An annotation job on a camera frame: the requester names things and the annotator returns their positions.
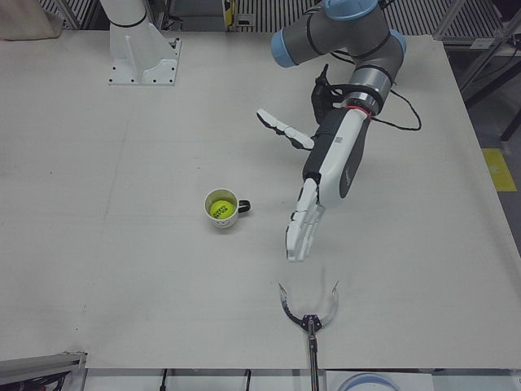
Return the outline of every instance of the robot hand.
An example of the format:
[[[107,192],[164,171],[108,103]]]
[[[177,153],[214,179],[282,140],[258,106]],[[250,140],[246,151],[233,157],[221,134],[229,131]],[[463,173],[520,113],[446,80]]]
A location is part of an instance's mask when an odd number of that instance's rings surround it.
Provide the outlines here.
[[[266,127],[275,130],[275,133],[279,136],[286,136],[291,141],[291,145],[297,149],[305,149],[311,151],[315,142],[304,133],[286,125],[284,122],[279,121],[277,118],[269,114],[263,108],[257,110],[257,117],[260,122]]]
[[[302,173],[304,185],[286,230],[288,261],[303,261],[326,208],[338,205],[348,194],[362,158],[370,116],[361,108],[334,109],[320,124],[314,141],[262,109],[257,116],[277,134],[285,134],[294,146],[296,139],[308,138],[313,143]],[[287,129],[292,130],[292,137]]]
[[[318,203],[318,185],[311,178],[300,189],[296,211],[286,229],[286,257],[288,261],[303,261],[309,254],[315,231],[326,208]]]

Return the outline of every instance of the metal gripper jaw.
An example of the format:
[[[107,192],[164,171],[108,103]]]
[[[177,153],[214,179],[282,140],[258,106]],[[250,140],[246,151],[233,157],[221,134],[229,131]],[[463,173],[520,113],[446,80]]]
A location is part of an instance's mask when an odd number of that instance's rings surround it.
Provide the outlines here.
[[[332,300],[332,303],[331,303],[330,310],[329,310],[329,312],[327,313],[326,316],[324,316],[323,318],[320,318],[316,314],[305,314],[305,315],[302,316],[302,318],[299,319],[289,309],[289,305],[287,304],[286,289],[284,289],[284,287],[280,283],[278,283],[278,289],[279,289],[280,302],[282,304],[282,309],[286,313],[287,317],[293,323],[295,323],[298,326],[302,327],[306,332],[309,331],[309,320],[313,319],[314,320],[314,331],[317,332],[321,328],[327,326],[331,322],[331,320],[333,320],[333,318],[336,315],[336,311],[339,308],[339,293],[338,293],[338,291],[336,289],[338,284],[339,283],[337,281],[337,283],[335,284],[335,286],[333,287],[333,289],[331,291],[331,293],[333,295],[333,300]]]

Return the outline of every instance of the gray robot arm segment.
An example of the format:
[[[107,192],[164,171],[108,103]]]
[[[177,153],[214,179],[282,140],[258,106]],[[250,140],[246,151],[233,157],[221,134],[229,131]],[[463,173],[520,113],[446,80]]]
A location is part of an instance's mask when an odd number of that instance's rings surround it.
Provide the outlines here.
[[[279,31],[272,40],[272,52],[282,66],[301,64],[319,55],[346,48],[356,65],[349,84],[359,86],[346,97],[378,114],[383,108],[405,53],[405,39],[389,30],[376,0],[366,8],[353,0],[325,1],[319,11],[305,15]],[[349,5],[356,14],[338,16],[338,5]]]

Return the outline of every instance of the robotic hand finger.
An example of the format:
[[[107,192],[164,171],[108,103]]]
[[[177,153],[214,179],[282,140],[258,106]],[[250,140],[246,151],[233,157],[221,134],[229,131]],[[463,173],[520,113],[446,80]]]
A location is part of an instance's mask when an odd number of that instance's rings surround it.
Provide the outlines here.
[[[315,142],[309,136],[279,121],[266,110],[262,108],[257,110],[257,117],[266,128],[273,129],[279,136],[286,136],[291,141],[293,147],[305,149],[306,151],[313,149]]]
[[[286,229],[286,253],[288,261],[303,261],[309,254],[315,231],[326,208],[318,203],[318,186],[306,179],[300,191],[296,211],[291,215]]]

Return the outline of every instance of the white bag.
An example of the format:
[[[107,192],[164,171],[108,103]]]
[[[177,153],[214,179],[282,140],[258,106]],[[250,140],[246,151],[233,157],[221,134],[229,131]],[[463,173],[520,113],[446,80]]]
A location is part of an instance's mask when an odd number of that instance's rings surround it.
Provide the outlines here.
[[[44,11],[38,0],[0,0],[0,39],[56,38],[62,27],[63,20]]]

